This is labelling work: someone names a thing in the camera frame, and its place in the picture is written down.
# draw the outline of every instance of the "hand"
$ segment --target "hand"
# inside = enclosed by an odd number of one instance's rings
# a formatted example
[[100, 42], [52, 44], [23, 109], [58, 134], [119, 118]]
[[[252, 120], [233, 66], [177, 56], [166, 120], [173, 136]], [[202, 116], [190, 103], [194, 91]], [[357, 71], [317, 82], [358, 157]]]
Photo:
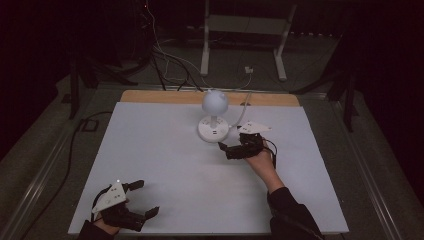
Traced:
[[116, 235], [119, 230], [121, 229], [120, 227], [114, 227], [114, 226], [110, 226], [107, 225], [102, 218], [101, 213], [99, 212], [99, 214], [97, 214], [96, 220], [93, 223], [95, 226], [97, 226], [98, 228], [102, 229], [103, 231], [107, 232], [109, 235]]
[[[268, 148], [268, 145], [264, 139], [264, 146]], [[277, 174], [272, 164], [272, 157], [269, 150], [264, 149], [258, 155], [250, 158], [246, 158], [246, 161], [252, 167], [253, 171], [264, 181], [268, 188], [268, 192], [271, 194], [275, 190], [284, 187], [283, 181]]]

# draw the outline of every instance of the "white base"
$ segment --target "white base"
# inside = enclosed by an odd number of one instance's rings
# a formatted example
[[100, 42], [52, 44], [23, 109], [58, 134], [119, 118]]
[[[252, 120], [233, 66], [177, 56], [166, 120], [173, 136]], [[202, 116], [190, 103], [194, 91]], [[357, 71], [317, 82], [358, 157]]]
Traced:
[[210, 126], [211, 116], [204, 117], [199, 122], [198, 132], [200, 138], [206, 142], [217, 143], [224, 140], [229, 131], [229, 126], [227, 121], [218, 117], [216, 128], [211, 128]]

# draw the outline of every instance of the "white table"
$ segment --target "white table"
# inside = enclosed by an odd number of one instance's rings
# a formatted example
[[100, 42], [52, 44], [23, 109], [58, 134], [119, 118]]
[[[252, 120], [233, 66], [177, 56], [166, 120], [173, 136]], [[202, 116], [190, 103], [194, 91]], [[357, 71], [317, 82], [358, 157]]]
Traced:
[[[232, 105], [230, 124], [242, 111]], [[267, 234], [266, 188], [244, 160], [227, 160], [217, 144], [196, 131], [205, 115], [199, 104], [117, 103], [83, 190], [69, 234], [89, 219], [97, 193], [116, 182], [144, 180], [128, 192], [127, 207], [144, 213], [160, 206], [141, 233], [128, 235]], [[348, 227], [302, 107], [250, 106], [242, 121], [272, 127], [262, 135], [278, 147], [277, 171], [298, 202], [305, 204], [324, 234]], [[233, 130], [224, 143], [238, 145]]]

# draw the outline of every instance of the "white sphere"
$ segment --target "white sphere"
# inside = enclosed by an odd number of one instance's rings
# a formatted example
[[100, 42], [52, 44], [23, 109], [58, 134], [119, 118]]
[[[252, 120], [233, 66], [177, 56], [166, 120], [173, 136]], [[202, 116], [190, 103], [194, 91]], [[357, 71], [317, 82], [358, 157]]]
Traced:
[[203, 97], [202, 109], [211, 116], [222, 115], [228, 109], [228, 98], [219, 90], [208, 90]]

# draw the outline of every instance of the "dark background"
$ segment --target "dark background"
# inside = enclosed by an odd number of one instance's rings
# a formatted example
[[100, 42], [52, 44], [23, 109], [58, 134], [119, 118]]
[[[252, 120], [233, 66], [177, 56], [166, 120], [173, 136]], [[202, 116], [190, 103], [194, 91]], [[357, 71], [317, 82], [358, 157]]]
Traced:
[[[118, 20], [130, 21], [128, 16], [134, 12], [128, 7], [134, 2], [121, 1], [115, 13], [107, 8], [108, 0], [0, 3], [0, 158], [56, 97], [55, 83], [69, 74], [70, 52], [78, 49], [101, 62], [119, 65], [125, 38], [117, 29], [135, 25], [120, 25]], [[202, 25], [202, 1], [151, 2], [158, 25], [176, 37], [186, 36], [187, 25]], [[229, 6], [228, 1], [216, 0], [211, 10], [230, 13], [238, 4], [241, 15], [279, 14], [261, 8], [262, 1], [241, 2]], [[252, 9], [261, 10], [252, 13]], [[424, 119], [419, 91], [424, 80], [423, 12], [423, 4], [412, 1], [314, 1], [299, 4], [292, 24], [292, 32], [298, 36], [310, 33], [340, 38], [343, 34], [326, 72], [355, 69], [356, 89], [364, 94], [422, 203]], [[115, 21], [106, 21], [105, 15]]]

